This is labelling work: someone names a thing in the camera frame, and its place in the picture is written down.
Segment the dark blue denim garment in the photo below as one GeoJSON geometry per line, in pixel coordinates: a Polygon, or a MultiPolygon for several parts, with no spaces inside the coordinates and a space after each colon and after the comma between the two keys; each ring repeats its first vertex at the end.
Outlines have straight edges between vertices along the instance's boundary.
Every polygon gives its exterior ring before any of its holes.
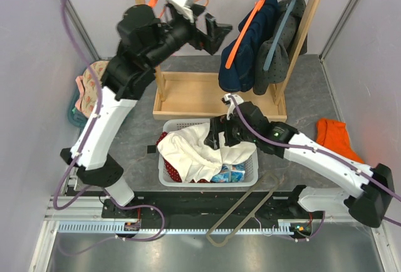
{"type": "Polygon", "coordinates": [[[232,41],[221,54],[219,86],[228,93],[247,92],[253,88],[256,57],[260,46],[273,35],[278,19],[278,0],[264,0],[253,17],[230,68],[226,61],[235,45],[232,41]]]}

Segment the white shirt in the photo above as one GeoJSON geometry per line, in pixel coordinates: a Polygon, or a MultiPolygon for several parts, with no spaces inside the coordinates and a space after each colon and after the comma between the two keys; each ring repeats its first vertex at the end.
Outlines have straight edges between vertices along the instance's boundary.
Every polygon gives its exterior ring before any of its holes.
{"type": "Polygon", "coordinates": [[[211,181],[223,164],[244,163],[256,151],[256,146],[249,142],[213,150],[204,144],[208,132],[208,123],[192,125],[163,132],[156,142],[159,154],[178,171],[182,183],[211,181]]]}

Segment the red polka dot skirt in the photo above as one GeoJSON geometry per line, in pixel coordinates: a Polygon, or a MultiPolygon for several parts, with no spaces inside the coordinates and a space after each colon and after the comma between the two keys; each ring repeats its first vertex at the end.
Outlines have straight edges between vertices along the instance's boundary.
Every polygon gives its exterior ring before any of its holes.
{"type": "MultiPolygon", "coordinates": [[[[178,173],[178,171],[166,160],[164,160],[164,165],[165,168],[167,170],[167,173],[169,175],[169,177],[174,181],[174,182],[181,182],[182,183],[182,179],[180,178],[180,175],[178,173]]],[[[215,183],[213,181],[207,181],[205,179],[201,179],[197,182],[195,182],[194,180],[191,180],[189,183],[215,183]]]]}

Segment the blue floral garment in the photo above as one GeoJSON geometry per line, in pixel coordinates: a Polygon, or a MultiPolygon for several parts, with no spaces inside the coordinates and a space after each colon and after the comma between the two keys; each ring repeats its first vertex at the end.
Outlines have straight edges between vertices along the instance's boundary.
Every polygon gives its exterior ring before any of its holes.
{"type": "Polygon", "coordinates": [[[220,173],[211,178],[213,183],[237,183],[245,178],[245,165],[241,164],[223,164],[220,173]]]}

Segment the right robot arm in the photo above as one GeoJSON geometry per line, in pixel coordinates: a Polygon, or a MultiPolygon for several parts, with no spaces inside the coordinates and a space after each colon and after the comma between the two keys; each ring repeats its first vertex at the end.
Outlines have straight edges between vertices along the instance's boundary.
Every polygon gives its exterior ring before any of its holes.
{"type": "Polygon", "coordinates": [[[395,193],[392,171],[386,165],[371,167],[331,151],[284,122],[271,122],[252,102],[237,95],[226,95],[225,115],[210,120],[204,143],[214,150],[241,142],[254,144],[265,154],[303,165],[329,179],[337,188],[302,187],[287,202],[288,213],[296,218],[307,212],[349,214],[370,228],[388,221],[387,209],[395,193]]]}

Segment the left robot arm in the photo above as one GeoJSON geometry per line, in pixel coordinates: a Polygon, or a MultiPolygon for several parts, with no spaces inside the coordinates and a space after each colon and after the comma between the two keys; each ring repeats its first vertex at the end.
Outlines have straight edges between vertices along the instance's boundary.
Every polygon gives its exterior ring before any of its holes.
{"type": "Polygon", "coordinates": [[[218,23],[205,15],[206,32],[168,4],[171,19],[161,22],[153,9],[135,5],[127,9],[117,24],[120,35],[116,55],[96,79],[98,98],[80,138],[71,148],[62,149],[61,158],[78,169],[82,183],[106,190],[123,217],[137,212],[134,192],[123,178],[123,168],[108,153],[118,129],[145,89],[155,80],[155,69],[185,44],[213,55],[232,25],[218,23]]]}

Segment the white plastic basket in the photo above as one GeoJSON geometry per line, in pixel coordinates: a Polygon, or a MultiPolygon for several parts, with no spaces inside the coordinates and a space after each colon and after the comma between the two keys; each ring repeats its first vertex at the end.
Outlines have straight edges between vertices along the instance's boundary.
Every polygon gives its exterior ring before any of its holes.
{"type": "MultiPolygon", "coordinates": [[[[168,120],[164,123],[163,132],[171,132],[180,130],[182,128],[190,127],[192,125],[198,125],[202,123],[209,123],[208,118],[187,118],[187,119],[175,119],[168,120]]],[[[165,165],[164,159],[159,155],[159,181],[162,185],[167,187],[190,187],[190,188],[211,188],[211,189],[221,189],[228,187],[251,187],[258,181],[258,153],[255,151],[247,161],[244,162],[244,180],[242,182],[234,183],[182,183],[176,182],[168,173],[167,166],[165,165]]]]}

